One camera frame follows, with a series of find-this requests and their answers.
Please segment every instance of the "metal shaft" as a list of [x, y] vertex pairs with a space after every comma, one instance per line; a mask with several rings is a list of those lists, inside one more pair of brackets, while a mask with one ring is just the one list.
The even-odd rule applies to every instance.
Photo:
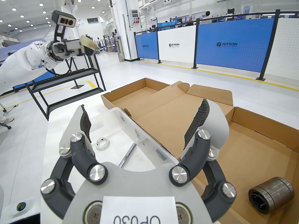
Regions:
[[128, 159], [128, 157], [130, 156], [130, 154], [132, 153], [132, 151], [134, 150], [135, 147], [136, 147], [136, 144], [133, 143], [132, 146], [129, 148], [125, 157], [121, 160], [121, 163], [118, 165], [120, 168], [123, 167], [123, 165], [125, 164], [126, 160]]

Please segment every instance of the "white partition panel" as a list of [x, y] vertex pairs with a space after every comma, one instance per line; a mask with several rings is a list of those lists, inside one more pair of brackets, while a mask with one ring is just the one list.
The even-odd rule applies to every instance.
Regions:
[[299, 80], [299, 19], [278, 19], [265, 73]]
[[158, 31], [161, 61], [193, 63], [196, 26]]

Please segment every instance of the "open cardboard box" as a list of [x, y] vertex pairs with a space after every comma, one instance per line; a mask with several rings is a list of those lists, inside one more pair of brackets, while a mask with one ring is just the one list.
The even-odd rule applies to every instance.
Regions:
[[[184, 134], [204, 98], [216, 102], [223, 111], [230, 134], [221, 148], [218, 163], [237, 197], [219, 220], [231, 223], [288, 223], [299, 220], [299, 131], [248, 110], [234, 107], [230, 91], [189, 86], [181, 81], [167, 85], [141, 79], [102, 95], [109, 109], [125, 109], [131, 118], [179, 158], [185, 145]], [[295, 198], [270, 215], [257, 212], [248, 200], [248, 190], [274, 176], [289, 181]], [[193, 180], [202, 194], [207, 181], [203, 171]]]

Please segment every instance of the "person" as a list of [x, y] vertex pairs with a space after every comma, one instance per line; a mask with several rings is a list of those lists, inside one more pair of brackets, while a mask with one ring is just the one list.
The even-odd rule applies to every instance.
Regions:
[[0, 115], [0, 123], [6, 125], [9, 122], [12, 122], [15, 118], [11, 117], [11, 118], [6, 118], [5, 116], [1, 116]]
[[[208, 18], [211, 18], [211, 17], [210, 17], [210, 11], [206, 11], [206, 16], [205, 16], [205, 17], [201, 17], [200, 19], [208, 19]], [[210, 24], [210, 23], [212, 23], [212, 20], [211, 20], [211, 19], [201, 21], [200, 24], [203, 25], [203, 24]]]

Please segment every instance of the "epoxy floor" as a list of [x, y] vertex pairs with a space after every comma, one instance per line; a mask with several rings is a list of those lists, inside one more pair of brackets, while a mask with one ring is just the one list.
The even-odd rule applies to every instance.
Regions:
[[[176, 81], [230, 90], [234, 106], [277, 120], [299, 129], [299, 92], [263, 82], [207, 72], [193, 71], [144, 61], [118, 61], [117, 53], [97, 55], [107, 89], [141, 78], [151, 78], [172, 84]], [[70, 89], [73, 82], [43, 91], [48, 103], [87, 91], [96, 85], [93, 76], [77, 81], [79, 90]], [[0, 127], [0, 185], [4, 189], [4, 206], [39, 197], [47, 120], [31, 99], [27, 90], [0, 97], [5, 107], [19, 104], [5, 116], [13, 116], [11, 130]]]

